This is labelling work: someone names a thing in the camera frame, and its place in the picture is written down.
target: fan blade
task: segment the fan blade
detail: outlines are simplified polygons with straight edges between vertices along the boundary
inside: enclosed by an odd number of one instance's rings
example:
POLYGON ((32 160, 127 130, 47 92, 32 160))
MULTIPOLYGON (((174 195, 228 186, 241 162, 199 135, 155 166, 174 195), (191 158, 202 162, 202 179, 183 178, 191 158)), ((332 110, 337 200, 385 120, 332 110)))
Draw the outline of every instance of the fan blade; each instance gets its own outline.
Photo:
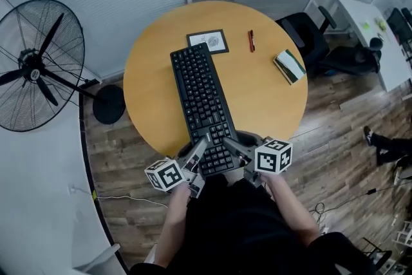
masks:
POLYGON ((44 82, 44 80, 42 80, 40 77, 36 80, 37 81, 37 85, 39 86, 40 90, 42 91, 42 93, 44 94, 44 96, 46 97, 46 99, 48 99, 52 104, 54 104, 55 106, 58 106, 59 103, 57 103, 55 97, 53 96, 53 93, 50 91, 49 87, 47 87, 46 83, 44 82))
POLYGON ((25 67, 23 69, 13 70, 8 73, 5 73, 4 75, 0 76, 0 86, 8 84, 9 82, 15 81, 16 79, 19 79, 24 75, 27 75, 31 72, 31 70, 31 68, 25 67))
POLYGON ((54 34, 56 33, 61 21, 63 20, 64 13, 61 13, 59 18, 54 22, 52 28, 50 29, 49 33, 47 34, 46 38, 44 38, 44 41, 40 47, 39 50, 39 57, 43 56, 43 53, 45 50, 47 50, 47 47, 49 47, 50 42, 52 41, 54 34))

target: book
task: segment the book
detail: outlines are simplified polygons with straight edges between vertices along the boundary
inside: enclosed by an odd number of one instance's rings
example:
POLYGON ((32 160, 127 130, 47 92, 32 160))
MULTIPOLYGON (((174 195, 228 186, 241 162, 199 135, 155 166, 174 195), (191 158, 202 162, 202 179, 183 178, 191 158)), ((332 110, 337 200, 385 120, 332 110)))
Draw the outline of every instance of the book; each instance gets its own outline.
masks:
POLYGON ((305 74, 305 69, 293 56, 290 50, 284 50, 273 60, 289 84, 293 84, 301 79, 305 74))

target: black shirt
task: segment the black shirt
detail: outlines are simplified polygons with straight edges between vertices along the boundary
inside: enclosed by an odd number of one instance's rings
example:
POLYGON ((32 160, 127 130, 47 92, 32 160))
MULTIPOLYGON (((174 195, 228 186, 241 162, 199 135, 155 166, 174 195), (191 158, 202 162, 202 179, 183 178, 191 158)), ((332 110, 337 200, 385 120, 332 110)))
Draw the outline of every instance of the black shirt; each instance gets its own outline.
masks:
POLYGON ((319 237, 305 247, 283 220, 266 191, 245 180, 226 187, 207 182, 187 210, 185 240, 167 269, 140 263, 134 274, 374 274, 372 262, 341 233, 319 237))

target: picture frame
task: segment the picture frame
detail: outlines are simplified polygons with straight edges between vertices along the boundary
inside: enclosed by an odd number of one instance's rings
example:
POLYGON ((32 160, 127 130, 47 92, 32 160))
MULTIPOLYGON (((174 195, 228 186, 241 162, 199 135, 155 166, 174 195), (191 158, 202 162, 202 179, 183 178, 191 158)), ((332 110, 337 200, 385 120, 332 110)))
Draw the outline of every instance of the picture frame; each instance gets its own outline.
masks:
POLYGON ((229 47, 227 46, 223 29, 196 32, 187 35, 187 44, 189 46, 194 46, 201 43, 207 43, 211 54, 229 52, 229 47))

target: metal pole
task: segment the metal pole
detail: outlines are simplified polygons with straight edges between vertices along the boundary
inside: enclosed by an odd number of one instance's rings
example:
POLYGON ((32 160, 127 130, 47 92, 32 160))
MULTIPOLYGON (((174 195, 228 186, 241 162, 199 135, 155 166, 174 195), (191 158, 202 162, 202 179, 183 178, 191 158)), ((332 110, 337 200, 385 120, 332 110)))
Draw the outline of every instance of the metal pole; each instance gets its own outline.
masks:
POLYGON ((106 100, 103 100, 102 98, 97 97, 96 95, 93 95, 93 94, 91 94, 91 93, 89 93, 89 92, 87 92, 87 91, 85 91, 85 90, 77 87, 76 85, 72 84, 71 82, 68 82, 66 79, 63 79, 62 77, 56 75, 55 73, 53 73, 53 72, 51 72, 51 71, 49 71, 49 70, 47 70, 47 69, 41 70, 41 74, 42 74, 42 75, 45 75, 45 76, 47 76, 47 77, 49 77, 49 78, 52 78, 52 79, 54 79, 55 81, 57 81, 57 82, 65 85, 65 86, 67 86, 67 87, 69 87, 69 88, 71 88, 71 89, 73 89, 73 90, 75 90, 75 91, 77 91, 77 92, 79 92, 79 93, 82 93, 82 94, 83 94, 84 96, 86 96, 86 97, 89 97, 89 98, 91 98, 91 99, 93 99, 93 100, 97 100, 97 101, 99 101, 99 102, 101 102, 101 103, 103 103, 103 104, 108 104, 108 102, 107 102, 106 100))

